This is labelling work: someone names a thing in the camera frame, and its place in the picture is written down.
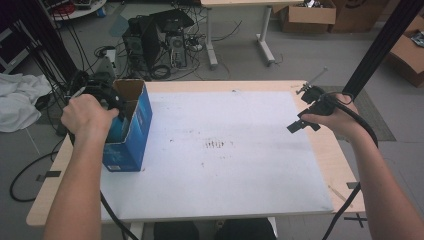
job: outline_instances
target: cardboard box on floor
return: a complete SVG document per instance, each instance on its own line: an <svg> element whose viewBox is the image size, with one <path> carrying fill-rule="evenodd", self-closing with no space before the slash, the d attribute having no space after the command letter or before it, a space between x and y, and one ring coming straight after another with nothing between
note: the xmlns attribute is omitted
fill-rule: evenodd
<svg viewBox="0 0 424 240"><path fill-rule="evenodd" d="M325 33L328 25L336 21L336 6L331 0L321 1L326 8L297 7L296 5L273 6L279 12L281 30L292 33Z"/></svg>
<svg viewBox="0 0 424 240"><path fill-rule="evenodd" d="M395 71L415 87L424 87L424 48L415 44L410 37L424 31L424 19L415 17L405 33L388 54L386 61Z"/></svg>
<svg viewBox="0 0 424 240"><path fill-rule="evenodd" d="M142 80L119 79L113 87L126 100L126 118L131 121L122 142L105 144L103 165L110 172L137 172L141 169L152 120L149 96Z"/></svg>
<svg viewBox="0 0 424 240"><path fill-rule="evenodd" d="M333 0L337 8L332 33L370 31L386 8L389 0Z"/></svg>

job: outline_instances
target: desk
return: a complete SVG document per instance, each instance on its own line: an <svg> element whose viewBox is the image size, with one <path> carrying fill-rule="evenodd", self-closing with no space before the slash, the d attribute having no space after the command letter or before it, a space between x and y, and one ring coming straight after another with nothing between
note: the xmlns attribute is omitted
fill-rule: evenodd
<svg viewBox="0 0 424 240"><path fill-rule="evenodd" d="M270 66L275 62L275 58L269 50L269 47L265 41L266 32L268 30L269 18L271 16L272 5L275 4L296 4L303 1L299 0L201 0L202 5L207 9L207 33L206 33L206 50L209 56L209 63L211 68L215 68L218 65L218 60L215 55L215 50L212 45L212 21L211 11L213 7L228 7L228 6L246 6L246 5L266 5L264 18L262 23L262 31L260 34L256 34L258 38L259 47L267 58L267 65Z"/></svg>
<svg viewBox="0 0 424 240"><path fill-rule="evenodd" d="M306 104L300 100L300 96L296 95L295 91L298 90L303 81L195 81L195 82L148 82L146 83L149 93L175 93L175 92L228 92L233 90L240 91L284 91L289 92L293 97L294 103L299 111L306 107ZM328 187L328 192L331 198L331 202L337 211L346 198L349 196L351 190L347 187L347 182L355 182L355 178L352 171L338 145L336 138L333 133L323 127L318 132L307 128L307 136L310 140L312 150L317 159L317 164L321 170L325 184ZM64 171L67 167L70 155L72 152L72 146L69 141L65 141L60 149L56 160L51 167L52 171ZM60 184L61 174L58 178L47 178L35 200L27 217L27 223L32 226L44 225L47 219L49 209L52 201L56 194L57 188ZM120 214L119 206L112 206L117 213L118 217ZM359 194L351 206L347 209L347 212L363 212L365 211L362 195ZM102 216L102 219L108 222L108 218ZM160 216L157 219L161 220L175 220L172 217ZM194 219L213 219L213 218L202 218L194 217ZM125 219L126 221L155 221L153 218L137 218L137 219Z"/></svg>

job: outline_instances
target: black device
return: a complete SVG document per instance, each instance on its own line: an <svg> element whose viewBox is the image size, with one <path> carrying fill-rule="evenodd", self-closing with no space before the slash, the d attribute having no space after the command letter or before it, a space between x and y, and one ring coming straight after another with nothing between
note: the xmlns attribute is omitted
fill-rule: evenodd
<svg viewBox="0 0 424 240"><path fill-rule="evenodd" d="M193 19L180 9L158 12L150 16L154 18L162 33L175 32L179 27L187 28L194 25Z"/></svg>
<svg viewBox="0 0 424 240"><path fill-rule="evenodd" d="M332 103L336 101L336 99L333 95L326 94L326 92L322 88L309 85L309 83L305 83L303 87L296 93L299 94L303 91L305 93L302 95L301 99L307 104L313 104L309 108L300 112L297 115L299 118L305 113L329 116L334 112L335 105ZM321 128L316 123L310 123L299 119L298 121L290 124L287 129L291 133L295 133L298 130L303 129L307 126L310 126L314 131L318 131Z"/></svg>
<svg viewBox="0 0 424 240"><path fill-rule="evenodd" d="M136 71L150 71L160 52L160 42L153 17L137 16L129 19L128 25L122 39L129 66Z"/></svg>

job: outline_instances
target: computer tower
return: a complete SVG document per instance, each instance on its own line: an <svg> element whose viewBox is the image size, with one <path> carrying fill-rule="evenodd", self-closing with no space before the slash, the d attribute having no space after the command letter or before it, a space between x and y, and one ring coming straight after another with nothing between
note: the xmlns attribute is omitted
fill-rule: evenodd
<svg viewBox="0 0 424 240"><path fill-rule="evenodd" d="M132 70L150 71L160 52L160 42L153 17L137 16L128 20L129 27L122 35L128 64Z"/></svg>
<svg viewBox="0 0 424 240"><path fill-rule="evenodd" d="M184 33L168 35L166 37L169 44L169 57L171 60L171 66L176 68L187 67L187 57Z"/></svg>
<svg viewBox="0 0 424 240"><path fill-rule="evenodd" d="M134 71L147 71L148 67L143 55L141 35L131 34L131 30L128 28L122 35L122 39L127 52L128 67Z"/></svg>

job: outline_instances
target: person's right hand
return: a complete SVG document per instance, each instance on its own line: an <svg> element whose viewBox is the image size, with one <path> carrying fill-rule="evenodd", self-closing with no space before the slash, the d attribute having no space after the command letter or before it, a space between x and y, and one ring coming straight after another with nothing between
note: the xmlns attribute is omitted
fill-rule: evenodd
<svg viewBox="0 0 424 240"><path fill-rule="evenodd" d="M112 119L118 115L117 109L105 110L95 97L83 94L69 100L63 109L61 121L75 138L99 137L106 140Z"/></svg>
<svg viewBox="0 0 424 240"><path fill-rule="evenodd" d="M350 108L355 113L358 113L358 109L352 103L352 99L348 95L336 94L335 97L342 103L346 104L346 107ZM359 128L362 128L351 116L336 107L333 114L330 116L320 116L315 114L303 114L301 119L311 123L322 124L330 128L333 132L340 134L348 139L352 138L357 133Z"/></svg>

